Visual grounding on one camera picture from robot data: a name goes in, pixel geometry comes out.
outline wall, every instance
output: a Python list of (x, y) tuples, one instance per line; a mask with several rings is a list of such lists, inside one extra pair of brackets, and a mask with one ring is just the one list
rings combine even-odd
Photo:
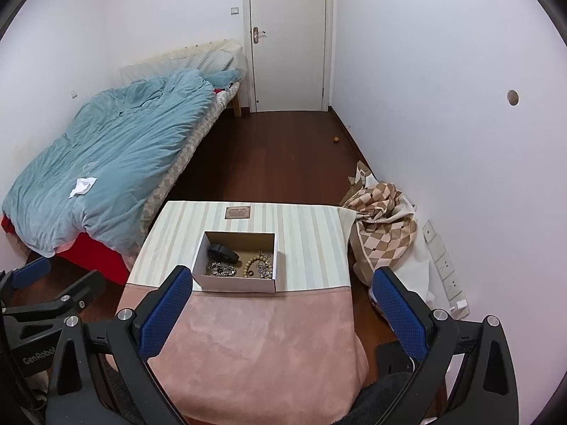
[(567, 369), (567, 47), (536, 0), (335, 4), (333, 108), (502, 321), (531, 423)]
[[(242, 0), (106, 0), (107, 36), (116, 67), (223, 38), (244, 46)], [(232, 16), (230, 8), (239, 6)], [(246, 88), (240, 90), (248, 106)]]
[[(112, 86), (103, 22), (101, 0), (27, 0), (2, 38), (0, 203), (83, 103)], [(24, 259), (0, 232), (0, 269)]]

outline bed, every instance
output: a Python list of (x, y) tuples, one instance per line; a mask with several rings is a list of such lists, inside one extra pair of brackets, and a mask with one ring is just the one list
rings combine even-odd
[[(240, 50), (225, 40), (121, 68), (125, 86), (85, 104), (16, 179), (2, 205), (4, 230), (44, 257), (60, 255), (125, 284), (201, 140), (229, 103), (239, 114)], [(68, 198), (87, 177), (97, 178), (91, 190)]]

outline metal screw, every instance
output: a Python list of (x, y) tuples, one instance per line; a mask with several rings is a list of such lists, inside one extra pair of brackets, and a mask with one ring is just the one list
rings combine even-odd
[(439, 321), (445, 321), (447, 318), (449, 318), (449, 315), (445, 310), (438, 308), (437, 310), (433, 310), (433, 317), (435, 319), (438, 319)]
[(79, 317), (75, 315), (65, 318), (65, 324), (69, 326), (69, 328), (76, 326), (78, 322), (79, 322)]
[(127, 319), (132, 318), (133, 314), (134, 312), (132, 310), (130, 310), (129, 308), (124, 308), (120, 312), (118, 312), (118, 319), (126, 321)]
[(500, 320), (496, 316), (490, 315), (487, 318), (487, 323), (489, 323), (490, 326), (496, 327), (496, 326), (500, 325)]

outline door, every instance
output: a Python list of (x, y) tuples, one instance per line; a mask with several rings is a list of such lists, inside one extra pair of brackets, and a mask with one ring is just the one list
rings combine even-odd
[(321, 110), (325, 0), (250, 0), (256, 110)]

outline white tissue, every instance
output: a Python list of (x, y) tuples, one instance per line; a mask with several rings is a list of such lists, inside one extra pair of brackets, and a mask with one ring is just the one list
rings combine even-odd
[(69, 198), (74, 197), (75, 195), (84, 195), (91, 189), (93, 184), (96, 182), (96, 177), (89, 177), (87, 179), (77, 179), (77, 186), (73, 188)]

